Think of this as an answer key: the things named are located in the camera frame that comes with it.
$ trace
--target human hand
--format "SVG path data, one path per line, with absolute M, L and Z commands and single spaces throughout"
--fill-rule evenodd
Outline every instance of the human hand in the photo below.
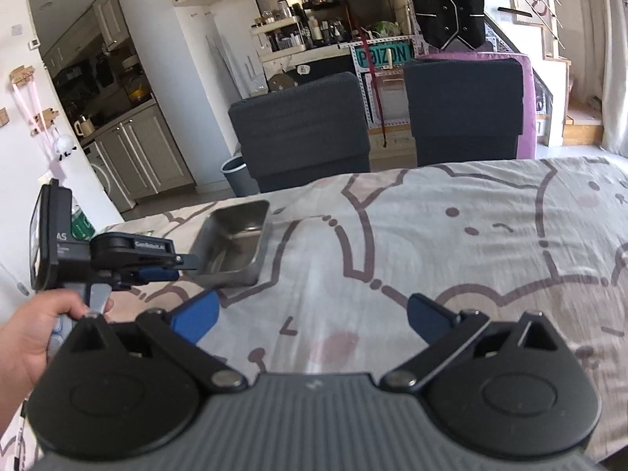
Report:
M 107 301 L 105 312 L 111 310 L 113 302 Z M 24 303 L 0 329 L 2 368 L 10 368 L 18 374 L 24 395 L 33 388 L 46 368 L 46 348 L 55 326 L 57 316 L 67 313 L 80 319 L 89 307 L 76 292 L 56 289 L 40 292 Z

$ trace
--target stainless steel container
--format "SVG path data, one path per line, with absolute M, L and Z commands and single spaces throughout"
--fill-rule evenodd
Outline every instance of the stainless steel container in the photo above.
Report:
M 268 200 L 217 209 L 192 244 L 190 253 L 199 258 L 199 268 L 187 276 L 206 289 L 255 285 L 270 235 Z

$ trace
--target gray trash bin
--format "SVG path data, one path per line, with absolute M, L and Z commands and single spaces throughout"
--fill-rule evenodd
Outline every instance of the gray trash bin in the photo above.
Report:
M 237 153 L 231 159 L 225 161 L 221 172 L 228 180 L 231 189 L 236 196 L 249 196 L 259 193 L 257 181 L 249 175 L 249 169 L 241 153 Z

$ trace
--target lower cabinet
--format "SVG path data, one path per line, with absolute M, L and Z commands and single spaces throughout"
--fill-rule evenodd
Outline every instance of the lower cabinet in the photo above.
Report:
M 111 127 L 96 143 L 130 198 L 194 182 L 158 105 Z

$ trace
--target black vest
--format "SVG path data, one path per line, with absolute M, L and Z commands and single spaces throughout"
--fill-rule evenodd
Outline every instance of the black vest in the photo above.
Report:
M 456 37 L 471 49 L 486 41 L 484 0 L 412 0 L 428 44 L 443 49 Z

